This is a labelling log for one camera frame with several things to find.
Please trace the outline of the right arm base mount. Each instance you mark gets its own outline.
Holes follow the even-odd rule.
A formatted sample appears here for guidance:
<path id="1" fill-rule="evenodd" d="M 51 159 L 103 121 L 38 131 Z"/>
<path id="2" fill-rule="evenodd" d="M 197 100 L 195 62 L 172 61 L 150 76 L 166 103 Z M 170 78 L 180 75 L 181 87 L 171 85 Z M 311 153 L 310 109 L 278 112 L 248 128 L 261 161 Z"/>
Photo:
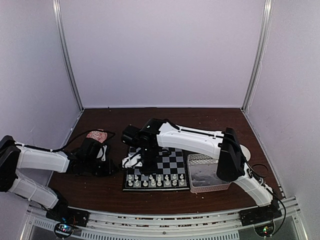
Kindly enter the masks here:
<path id="1" fill-rule="evenodd" d="M 281 216 L 282 211 L 274 206 L 255 207 L 239 212 L 242 226 L 253 226 L 255 233 L 264 239 L 276 232 L 274 220 Z"/>

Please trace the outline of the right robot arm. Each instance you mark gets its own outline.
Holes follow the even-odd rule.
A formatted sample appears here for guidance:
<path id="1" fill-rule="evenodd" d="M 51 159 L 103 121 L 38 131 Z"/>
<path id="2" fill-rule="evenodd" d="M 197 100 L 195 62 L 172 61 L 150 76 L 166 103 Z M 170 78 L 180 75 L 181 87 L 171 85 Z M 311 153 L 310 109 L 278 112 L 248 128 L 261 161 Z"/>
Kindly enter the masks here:
<path id="1" fill-rule="evenodd" d="M 263 177 L 249 165 L 235 131 L 210 131 L 176 125 L 168 119 L 151 118 L 142 128 L 128 125 L 121 141 L 138 152 L 124 158 L 125 169 L 138 167 L 149 175 L 158 169 L 157 161 L 164 148 L 202 154 L 218 161 L 217 177 L 241 187 L 257 204 L 256 216 L 268 220 L 279 211 L 279 199 Z"/>

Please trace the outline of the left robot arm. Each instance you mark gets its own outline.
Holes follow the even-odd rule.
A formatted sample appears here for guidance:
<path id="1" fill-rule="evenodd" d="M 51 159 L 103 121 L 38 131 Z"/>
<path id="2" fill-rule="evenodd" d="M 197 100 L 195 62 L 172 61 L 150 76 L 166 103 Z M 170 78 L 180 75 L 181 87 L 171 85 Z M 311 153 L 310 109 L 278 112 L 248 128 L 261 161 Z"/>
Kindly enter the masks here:
<path id="1" fill-rule="evenodd" d="M 0 141 L 0 190 L 34 201 L 61 222 L 67 222 L 72 218 L 67 200 L 57 190 L 35 182 L 19 170 L 37 169 L 107 177 L 119 170 L 111 160 L 109 151 L 106 137 L 88 135 L 79 148 L 68 152 L 22 144 L 6 135 Z"/>

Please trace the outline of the black white chessboard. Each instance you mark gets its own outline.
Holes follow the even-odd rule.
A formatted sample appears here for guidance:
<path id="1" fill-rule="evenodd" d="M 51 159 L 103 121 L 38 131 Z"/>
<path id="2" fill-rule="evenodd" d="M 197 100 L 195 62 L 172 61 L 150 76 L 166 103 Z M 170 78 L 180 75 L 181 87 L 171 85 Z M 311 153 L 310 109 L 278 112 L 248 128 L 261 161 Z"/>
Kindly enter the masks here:
<path id="1" fill-rule="evenodd" d="M 157 163 L 158 170 L 156 174 L 150 174 L 153 176 L 154 180 L 150 180 L 150 175 L 144 175 L 140 173 L 140 167 L 135 168 L 127 168 L 124 171 L 123 176 L 123 191 L 138 191 L 138 192 L 147 192 L 147 191 L 184 191 L 190 189 L 190 182 L 189 182 L 189 173 L 188 167 L 186 165 L 186 160 L 184 159 L 184 152 L 179 148 L 164 148 L 159 153 L 159 160 Z M 176 174 L 177 179 L 173 180 L 172 175 Z M 184 175 L 184 186 L 179 185 L 180 175 Z M 128 175 L 132 175 L 133 179 L 131 180 L 133 186 L 128 185 Z M 140 185 L 138 187 L 135 186 L 135 175 L 138 175 L 138 180 L 140 181 Z M 162 185 L 159 187 L 157 186 L 157 176 L 161 175 Z M 169 186 L 165 186 L 165 175 L 168 175 L 170 181 Z M 147 187 L 143 187 L 143 181 L 148 182 Z M 152 187 L 150 185 L 151 181 L 155 181 L 155 186 Z M 177 181 L 177 185 L 173 186 L 172 182 Z"/>

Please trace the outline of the pink plastic basket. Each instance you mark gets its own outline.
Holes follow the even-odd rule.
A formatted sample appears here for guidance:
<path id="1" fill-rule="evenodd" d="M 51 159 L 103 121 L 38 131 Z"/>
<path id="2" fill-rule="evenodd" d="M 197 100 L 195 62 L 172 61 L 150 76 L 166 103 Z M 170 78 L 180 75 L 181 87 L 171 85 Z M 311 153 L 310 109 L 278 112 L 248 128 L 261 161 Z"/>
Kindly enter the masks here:
<path id="1" fill-rule="evenodd" d="M 231 182 L 218 178 L 218 160 L 207 155 L 189 154 L 187 156 L 187 168 L 191 193 L 224 191 L 231 185 Z"/>

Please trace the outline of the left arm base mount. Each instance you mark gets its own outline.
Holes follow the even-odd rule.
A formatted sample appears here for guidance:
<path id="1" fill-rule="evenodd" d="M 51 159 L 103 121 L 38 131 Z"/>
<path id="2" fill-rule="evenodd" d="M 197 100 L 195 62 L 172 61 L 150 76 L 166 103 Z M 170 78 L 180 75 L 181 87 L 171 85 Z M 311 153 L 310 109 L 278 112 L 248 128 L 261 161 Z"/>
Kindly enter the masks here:
<path id="1" fill-rule="evenodd" d="M 68 202 L 63 200 L 58 200 L 53 208 L 43 205 L 41 208 L 46 211 L 46 218 L 57 221 L 53 233 L 61 240 L 69 238 L 79 227 L 86 227 L 90 216 L 88 211 L 69 207 Z"/>

